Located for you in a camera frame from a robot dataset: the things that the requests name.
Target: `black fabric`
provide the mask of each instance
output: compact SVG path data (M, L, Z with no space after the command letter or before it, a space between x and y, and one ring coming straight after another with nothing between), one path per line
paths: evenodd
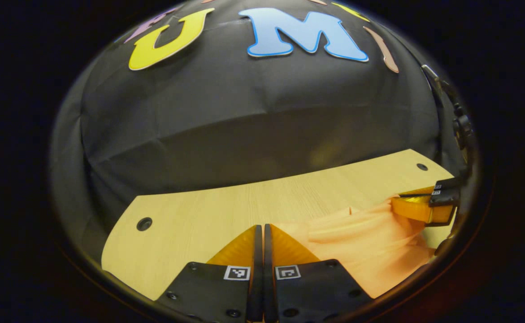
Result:
M310 11L340 18L369 61L329 55L323 36L314 54L281 35L293 44L293 53L250 57L252 22L238 12L262 7L299 20ZM180 18L207 8L215 11L207 14L202 35L188 47L144 70L129 69L138 39L169 24L156 47L167 44L180 34ZM385 66L380 48L363 26L384 37L399 74ZM72 103L66 102L59 116L59 123L73 127L67 132L56 127L61 130L54 133L74 137L68 150L60 149L55 156L54 172L68 172L66 178L58 174L57 180L80 178L65 187L73 198L64 200L82 207L64 215L64 223L96 260L104 244L99 233L108 233L139 195L276 179L404 149L431 159L438 153L436 102L420 65L382 28L336 6L197 0L123 44L133 31L102 51L84 72L78 80L84 86L70 91ZM445 161L450 158L450 153L444 155ZM450 162L443 165L453 171Z

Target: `orange cloth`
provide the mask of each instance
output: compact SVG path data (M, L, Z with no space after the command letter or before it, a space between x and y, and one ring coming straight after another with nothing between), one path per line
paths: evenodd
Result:
M304 223L273 223L320 260L338 259L375 298L426 264L435 249L421 232L424 223L392 213L391 200L369 210L353 207Z

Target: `light wood tabletop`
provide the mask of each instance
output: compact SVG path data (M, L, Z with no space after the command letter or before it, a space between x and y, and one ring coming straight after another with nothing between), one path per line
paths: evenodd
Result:
M424 171L417 167L424 164ZM207 262L252 225L307 221L345 207L366 209L397 194L451 178L409 149L359 163L226 188L138 196L111 231L102 267L150 299L157 299L188 262ZM152 225L137 229L142 218ZM450 227L427 227L429 247Z

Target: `black backdrop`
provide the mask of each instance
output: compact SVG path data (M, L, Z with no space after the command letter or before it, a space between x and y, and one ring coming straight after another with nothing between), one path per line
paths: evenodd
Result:
M56 106L76 73L125 27L169 5L0 4L0 321L143 320L84 278L50 239L45 167ZM416 314L399 307L386 319L525 321L525 6L359 5L413 35L449 71L475 110L497 174L492 216L469 250L413 297ZM3 233L7 227L13 230Z

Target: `blue letter m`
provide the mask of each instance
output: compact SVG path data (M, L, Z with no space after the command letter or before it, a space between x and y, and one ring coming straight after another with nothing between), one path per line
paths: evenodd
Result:
M248 47L248 54L251 56L271 57L292 53L293 46L280 39L280 29L308 53L316 52L320 35L324 34L328 40L324 49L330 55L368 61L368 55L350 38L342 27L342 21L328 14L309 12L304 21L275 8L247 9L238 14L249 16L252 20L256 42Z

